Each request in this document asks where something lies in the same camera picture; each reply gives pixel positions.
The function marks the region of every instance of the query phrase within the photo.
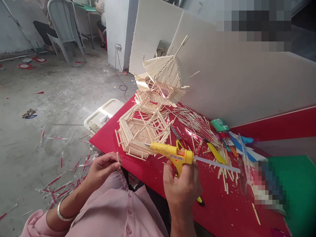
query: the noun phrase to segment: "right hand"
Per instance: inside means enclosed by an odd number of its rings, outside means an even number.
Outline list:
[[[191,211],[197,198],[203,193],[199,180],[198,164],[183,164],[180,177],[175,177],[171,161],[164,165],[164,188],[170,212]]]

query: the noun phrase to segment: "person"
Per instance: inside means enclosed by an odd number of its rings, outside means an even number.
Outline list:
[[[106,47],[106,40],[103,37],[103,32],[106,30],[105,25],[105,10],[104,10],[104,0],[99,0],[99,2],[94,2],[96,11],[101,15],[101,20],[96,22],[98,27],[98,33],[101,38],[101,48]]]
[[[56,31],[54,29],[52,20],[50,19],[50,16],[48,13],[48,9],[47,9],[48,1],[49,0],[37,0],[39,7],[41,8],[41,10],[43,11],[44,15],[46,16],[48,20],[48,24],[45,24],[39,21],[33,21],[33,24],[45,43],[43,45],[43,48],[53,54],[56,54],[53,48],[53,44],[47,35],[47,34],[50,34],[52,37],[58,38]]]
[[[114,152],[97,157],[86,179],[62,198],[59,208],[46,213],[38,210],[28,218],[21,237],[167,237],[146,187],[129,190],[120,166]],[[192,206],[203,192],[197,163],[184,164],[178,178],[169,160],[164,165],[163,184],[171,214],[171,237],[196,237]]]

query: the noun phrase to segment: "white chair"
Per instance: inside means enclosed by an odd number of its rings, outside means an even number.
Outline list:
[[[58,36],[58,38],[55,38],[47,34],[53,44],[57,58],[60,60],[58,56],[58,51],[56,50],[56,47],[55,47],[55,43],[59,45],[68,65],[71,67],[68,55],[64,48],[64,43],[68,42],[70,48],[72,49],[73,56],[76,56],[74,46],[72,43],[73,41],[76,41],[85,62],[87,62],[85,53],[83,51],[83,48],[78,36],[75,16],[74,16],[73,8],[71,4],[65,0],[49,0],[47,8],[48,8],[48,13],[50,15],[50,19],[52,20],[56,34]]]

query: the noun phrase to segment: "scissors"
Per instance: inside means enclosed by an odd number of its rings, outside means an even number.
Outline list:
[[[177,148],[179,149],[179,145],[178,145],[178,144],[180,144],[180,146],[181,146],[183,149],[191,150],[191,151],[192,151],[192,149],[190,148],[189,144],[187,144],[187,142],[184,141],[184,140],[182,139],[182,137],[180,137],[180,135],[177,133],[177,131],[175,130],[175,128],[174,128],[172,125],[171,125],[170,127],[171,127],[173,133],[175,134],[175,136],[176,136],[176,138],[177,138],[177,143],[176,143]]]

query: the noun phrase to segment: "shirt button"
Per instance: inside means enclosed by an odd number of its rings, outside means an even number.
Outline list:
[[[126,227],[126,231],[127,231],[128,234],[131,234],[131,233],[132,233],[132,230],[130,229],[129,226]]]

